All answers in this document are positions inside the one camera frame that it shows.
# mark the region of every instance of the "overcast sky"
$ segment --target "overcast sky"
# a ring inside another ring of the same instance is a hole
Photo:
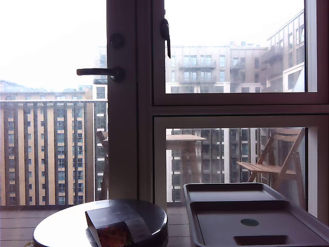
[[[106,44],[106,0],[0,1],[0,80],[61,91],[92,84]],[[264,44],[304,0],[167,0],[172,45]]]

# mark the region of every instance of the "wooden deck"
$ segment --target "wooden deck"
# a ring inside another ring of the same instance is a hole
[[[32,241],[34,228],[57,210],[0,211],[0,246],[23,247]],[[190,247],[189,223],[185,207],[169,207],[168,246]]]

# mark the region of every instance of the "gray tray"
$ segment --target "gray tray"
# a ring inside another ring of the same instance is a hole
[[[301,207],[266,185],[240,185],[184,186],[191,246],[329,246],[329,228]]]
[[[266,184],[186,184],[186,202],[287,200]]]

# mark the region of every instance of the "window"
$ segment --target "window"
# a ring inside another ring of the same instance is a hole
[[[15,185],[14,184],[11,184],[10,185],[10,193],[15,193],[16,190],[15,190]]]
[[[58,143],[64,143],[64,138],[65,138],[64,133],[57,134],[57,142]]]
[[[220,67],[225,67],[225,55],[220,55]]]
[[[65,204],[65,196],[58,197],[59,204],[64,205]]]
[[[233,58],[233,66],[236,66],[239,63],[239,58]]]
[[[78,130],[82,130],[82,121],[78,121]]]
[[[220,70],[220,82],[225,81],[225,70]]]
[[[291,68],[293,66],[293,53],[290,52],[289,53],[289,68]]]
[[[58,121],[57,122],[57,129],[58,130],[64,130],[64,121]]]
[[[249,93],[249,88],[248,87],[241,88],[241,93]]]
[[[65,168],[65,159],[64,158],[58,159],[58,168]]]
[[[14,122],[13,121],[8,122],[8,130],[14,130]]]
[[[171,71],[171,82],[175,82],[175,71]]]
[[[14,143],[14,134],[8,134],[8,142]]]
[[[259,68],[259,58],[255,58],[255,68]]]
[[[96,98],[97,99],[105,99],[105,87],[98,86],[96,88]]]
[[[246,67],[246,58],[241,58],[241,68],[245,68]]]
[[[65,184],[58,184],[58,192],[59,193],[65,192]]]
[[[58,172],[58,180],[65,180],[65,171]]]
[[[171,56],[171,67],[175,67],[175,56]]]
[[[15,155],[15,147],[8,147],[8,154],[9,156]]]
[[[259,83],[259,73],[255,73],[255,83]]]

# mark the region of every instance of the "black handle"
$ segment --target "black handle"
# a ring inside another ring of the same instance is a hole
[[[115,68],[79,68],[77,69],[78,76],[89,76],[89,75],[105,75],[110,76],[114,82],[120,82],[125,77],[124,69],[121,67]]]

